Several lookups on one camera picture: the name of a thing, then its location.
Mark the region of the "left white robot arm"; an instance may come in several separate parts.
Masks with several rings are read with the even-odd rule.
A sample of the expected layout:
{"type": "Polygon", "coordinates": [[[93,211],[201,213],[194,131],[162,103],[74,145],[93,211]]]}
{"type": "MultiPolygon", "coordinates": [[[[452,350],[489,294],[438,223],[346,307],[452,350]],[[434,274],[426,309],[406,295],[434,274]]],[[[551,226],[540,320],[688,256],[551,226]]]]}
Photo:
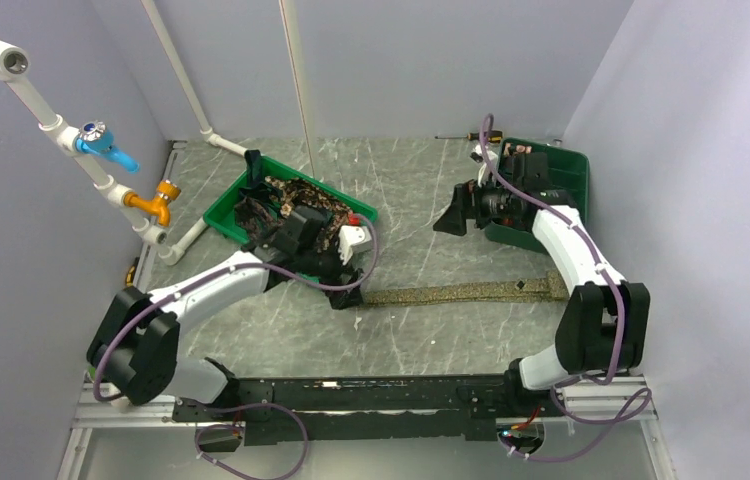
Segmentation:
{"type": "Polygon", "coordinates": [[[242,405],[239,379],[213,359],[179,355],[180,339],[221,310],[288,280],[323,291],[335,309],[351,304],[374,271],[355,269],[351,259],[369,251],[376,261],[378,236],[369,218],[352,213],[319,251],[329,223],[321,211],[297,207],[202,273],[150,292],[126,287],[116,294],[87,351],[95,400],[144,405],[170,395],[198,404],[212,419],[230,417],[242,405]]]}

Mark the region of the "olive gold patterned tie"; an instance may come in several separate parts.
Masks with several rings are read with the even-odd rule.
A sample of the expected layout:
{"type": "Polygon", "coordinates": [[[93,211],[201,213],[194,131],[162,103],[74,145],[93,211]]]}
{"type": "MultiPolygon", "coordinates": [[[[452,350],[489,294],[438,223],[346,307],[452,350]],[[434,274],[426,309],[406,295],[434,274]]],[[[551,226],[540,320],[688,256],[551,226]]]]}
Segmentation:
{"type": "Polygon", "coordinates": [[[570,293],[557,270],[545,277],[512,281],[470,282],[453,285],[368,291],[363,307],[415,307],[449,303],[555,303],[567,302],[570,293]]]}

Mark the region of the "green tray of ties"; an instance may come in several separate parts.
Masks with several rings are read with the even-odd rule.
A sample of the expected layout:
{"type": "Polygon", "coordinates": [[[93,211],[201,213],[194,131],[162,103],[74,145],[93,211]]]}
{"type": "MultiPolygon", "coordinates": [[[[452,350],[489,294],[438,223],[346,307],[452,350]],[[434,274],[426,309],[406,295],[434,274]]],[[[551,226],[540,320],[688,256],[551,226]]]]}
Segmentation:
{"type": "MultiPolygon", "coordinates": [[[[378,211],[374,207],[268,156],[263,154],[262,156],[264,161],[264,172],[267,176],[273,176],[283,180],[303,178],[339,198],[353,210],[353,214],[362,215],[370,221],[375,221],[378,218],[378,211]]],[[[273,231],[279,227],[284,220],[283,218],[270,217],[269,220],[265,222],[253,221],[248,222],[245,225],[238,224],[235,219],[234,206],[239,201],[238,190],[241,187],[244,187],[245,183],[246,177],[244,172],[234,181],[225,193],[205,211],[203,215],[203,219],[207,225],[218,231],[223,236],[243,245],[249,242],[255,243],[263,239],[269,240],[273,231]]],[[[331,253],[338,253],[337,236],[333,245],[329,248],[331,253]]]]}

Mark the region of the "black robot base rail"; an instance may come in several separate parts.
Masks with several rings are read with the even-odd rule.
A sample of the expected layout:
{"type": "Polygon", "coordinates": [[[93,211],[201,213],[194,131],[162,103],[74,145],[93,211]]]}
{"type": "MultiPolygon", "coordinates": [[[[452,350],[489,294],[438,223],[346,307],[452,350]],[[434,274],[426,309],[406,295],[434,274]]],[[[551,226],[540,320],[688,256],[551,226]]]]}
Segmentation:
{"type": "Polygon", "coordinates": [[[494,441],[501,429],[558,418],[546,390],[524,389],[513,371],[494,374],[243,378],[235,405],[208,412],[179,398],[178,423],[238,419],[248,446],[311,441],[460,437],[494,441]]]}

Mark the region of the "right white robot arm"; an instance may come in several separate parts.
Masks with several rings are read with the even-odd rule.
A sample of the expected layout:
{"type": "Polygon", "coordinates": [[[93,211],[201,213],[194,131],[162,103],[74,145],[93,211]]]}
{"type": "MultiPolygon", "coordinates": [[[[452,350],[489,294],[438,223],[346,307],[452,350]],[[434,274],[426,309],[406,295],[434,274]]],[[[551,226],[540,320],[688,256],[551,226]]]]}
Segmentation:
{"type": "Polygon", "coordinates": [[[577,375],[640,365],[650,293],[606,260],[587,233],[573,196],[549,176],[544,153],[517,153],[495,171],[455,185],[450,204],[435,222],[437,232],[463,236],[467,223],[483,229],[509,225],[531,234],[562,275],[569,295],[551,346],[518,361],[518,378],[502,388],[508,411],[525,415],[541,391],[577,375]]]}

